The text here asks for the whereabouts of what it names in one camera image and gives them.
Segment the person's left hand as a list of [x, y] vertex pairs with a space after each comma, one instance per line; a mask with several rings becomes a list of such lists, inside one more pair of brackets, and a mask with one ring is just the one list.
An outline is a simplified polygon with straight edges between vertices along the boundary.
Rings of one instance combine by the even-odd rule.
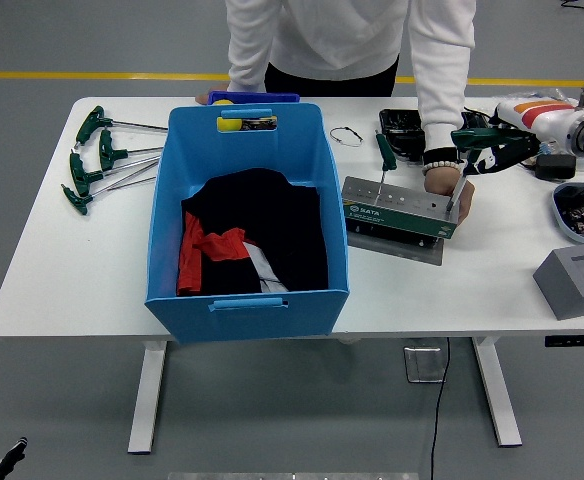
[[[453, 167], [435, 167], [425, 173], [424, 189], [427, 192], [452, 196], [458, 180], [461, 178], [459, 170]], [[470, 213], [475, 186], [467, 181], [458, 199], [459, 223], [462, 223]]]

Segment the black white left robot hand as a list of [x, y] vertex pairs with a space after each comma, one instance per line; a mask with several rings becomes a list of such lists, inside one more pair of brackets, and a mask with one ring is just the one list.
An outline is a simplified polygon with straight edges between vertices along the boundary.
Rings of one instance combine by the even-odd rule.
[[25, 458], [25, 449], [28, 439], [21, 437], [15, 445], [0, 459], [0, 480], [4, 480], [18, 462]]

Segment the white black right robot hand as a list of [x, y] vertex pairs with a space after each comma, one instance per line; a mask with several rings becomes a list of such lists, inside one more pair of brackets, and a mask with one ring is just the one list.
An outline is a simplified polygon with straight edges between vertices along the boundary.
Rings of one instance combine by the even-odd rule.
[[584, 154], [584, 107], [552, 97], [500, 101], [483, 127], [453, 134], [468, 154], [464, 174], [497, 173], [532, 159], [541, 179], [567, 180]]

